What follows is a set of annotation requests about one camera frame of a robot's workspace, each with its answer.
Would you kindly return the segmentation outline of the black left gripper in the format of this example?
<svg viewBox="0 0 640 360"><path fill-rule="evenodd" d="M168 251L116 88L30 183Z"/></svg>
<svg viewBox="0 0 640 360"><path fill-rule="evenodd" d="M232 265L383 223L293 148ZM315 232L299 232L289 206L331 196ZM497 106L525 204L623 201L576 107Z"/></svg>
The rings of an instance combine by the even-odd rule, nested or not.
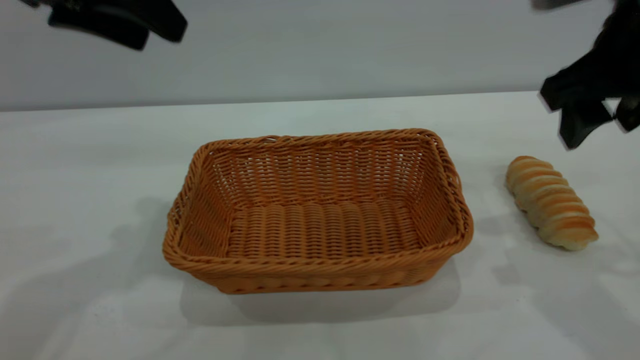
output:
<svg viewBox="0 0 640 360"><path fill-rule="evenodd" d="M21 0L34 9L51 7L48 25L97 36L126 48L141 51L150 32L171 43L180 43L188 21L171 0ZM133 21L114 14L86 10L114 6Z"/></svg>

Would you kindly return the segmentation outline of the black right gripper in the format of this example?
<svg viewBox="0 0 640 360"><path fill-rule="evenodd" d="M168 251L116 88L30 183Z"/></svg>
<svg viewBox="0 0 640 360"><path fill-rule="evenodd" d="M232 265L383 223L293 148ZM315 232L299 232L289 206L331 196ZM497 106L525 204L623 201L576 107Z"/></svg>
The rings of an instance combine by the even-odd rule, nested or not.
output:
<svg viewBox="0 0 640 360"><path fill-rule="evenodd" d="M590 51L547 77L539 93L551 111L561 109L558 136L567 150L613 121L607 98L621 98L615 121L622 132L638 128L639 2L617 0Z"/></svg>

